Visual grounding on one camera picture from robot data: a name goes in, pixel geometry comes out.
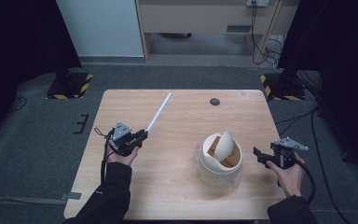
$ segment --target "black curtain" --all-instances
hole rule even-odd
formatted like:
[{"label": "black curtain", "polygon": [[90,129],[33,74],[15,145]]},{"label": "black curtain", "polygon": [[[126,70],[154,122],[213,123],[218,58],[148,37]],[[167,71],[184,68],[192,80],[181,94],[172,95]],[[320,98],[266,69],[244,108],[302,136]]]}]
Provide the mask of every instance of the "black curtain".
[{"label": "black curtain", "polygon": [[54,0],[0,0],[0,122],[23,81],[70,67],[81,64]]},{"label": "black curtain", "polygon": [[[300,56],[293,61],[296,50]],[[358,1],[302,0],[279,62],[288,66],[321,74],[317,101],[352,161],[358,161]]]}]

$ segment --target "person's left hand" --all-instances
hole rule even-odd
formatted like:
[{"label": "person's left hand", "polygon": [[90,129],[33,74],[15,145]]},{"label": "person's left hand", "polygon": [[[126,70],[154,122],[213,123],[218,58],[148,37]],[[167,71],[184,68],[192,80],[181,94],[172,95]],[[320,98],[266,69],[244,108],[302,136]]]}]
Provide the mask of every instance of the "person's left hand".
[{"label": "person's left hand", "polygon": [[113,149],[108,144],[107,155],[109,155],[112,152],[113,153],[112,153],[112,155],[110,155],[107,158],[107,162],[120,162],[125,165],[131,166],[133,160],[138,155],[138,150],[139,150],[139,147],[136,147],[129,156],[122,157],[122,156],[118,155],[117,153],[113,152]]}]

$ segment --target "cabinet drawer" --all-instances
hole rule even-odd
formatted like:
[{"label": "cabinet drawer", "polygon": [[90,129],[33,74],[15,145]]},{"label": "cabinet drawer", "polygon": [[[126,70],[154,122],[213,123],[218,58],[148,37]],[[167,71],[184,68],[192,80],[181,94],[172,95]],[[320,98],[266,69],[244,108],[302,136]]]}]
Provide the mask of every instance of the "cabinet drawer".
[{"label": "cabinet drawer", "polygon": [[[269,28],[278,0],[258,7],[254,33]],[[139,16],[144,33],[227,33],[227,27],[249,33],[253,8],[245,0],[139,0]]]}]

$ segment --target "gray carpet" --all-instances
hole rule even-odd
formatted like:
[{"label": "gray carpet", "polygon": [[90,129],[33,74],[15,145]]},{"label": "gray carpet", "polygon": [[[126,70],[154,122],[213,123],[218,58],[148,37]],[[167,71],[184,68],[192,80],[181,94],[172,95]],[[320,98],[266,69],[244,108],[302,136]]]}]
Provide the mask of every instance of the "gray carpet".
[{"label": "gray carpet", "polygon": [[[85,96],[74,100],[47,100],[54,79],[46,74],[23,83],[19,98],[0,126],[0,197],[60,199],[71,190],[103,92],[108,89],[257,89],[260,75],[272,68],[174,67],[87,65],[94,75]],[[274,120],[310,112],[316,103],[268,102]],[[82,134],[81,115],[89,120]],[[282,132],[288,122],[278,124]],[[351,223],[358,223],[358,164],[345,163],[342,150],[323,118],[314,116],[314,127],[330,188],[337,206]],[[294,123],[282,135],[310,148],[299,152],[313,174],[317,193],[310,208],[320,223],[344,223],[329,200],[312,137],[310,116]],[[309,192],[305,177],[304,191]],[[62,223],[64,204],[0,203],[0,223]]]}]

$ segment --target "wall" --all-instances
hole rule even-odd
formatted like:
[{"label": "wall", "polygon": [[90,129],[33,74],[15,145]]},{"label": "wall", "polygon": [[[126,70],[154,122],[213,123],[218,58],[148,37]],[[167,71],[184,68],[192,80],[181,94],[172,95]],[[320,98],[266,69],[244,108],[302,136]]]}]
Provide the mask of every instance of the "wall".
[{"label": "wall", "polygon": [[57,0],[77,54],[144,57],[134,0]]}]

